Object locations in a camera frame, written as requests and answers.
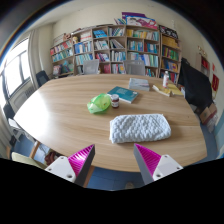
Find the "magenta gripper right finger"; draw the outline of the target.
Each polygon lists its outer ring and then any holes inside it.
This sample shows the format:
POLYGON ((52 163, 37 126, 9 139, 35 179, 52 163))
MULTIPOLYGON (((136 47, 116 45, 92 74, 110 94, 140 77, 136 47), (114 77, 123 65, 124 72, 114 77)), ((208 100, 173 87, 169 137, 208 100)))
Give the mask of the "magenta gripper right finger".
POLYGON ((169 155, 159 155, 137 143, 134 144, 134 156, 145 185, 182 169, 169 155))

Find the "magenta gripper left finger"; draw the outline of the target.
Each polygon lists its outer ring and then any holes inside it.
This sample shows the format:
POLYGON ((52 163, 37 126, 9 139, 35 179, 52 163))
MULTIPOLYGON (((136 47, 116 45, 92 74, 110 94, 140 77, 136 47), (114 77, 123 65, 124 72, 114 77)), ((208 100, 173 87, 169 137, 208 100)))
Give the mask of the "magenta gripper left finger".
POLYGON ((46 168, 46 171, 78 186, 86 187, 94 156, 95 145, 92 144, 69 157, 58 157, 46 168))

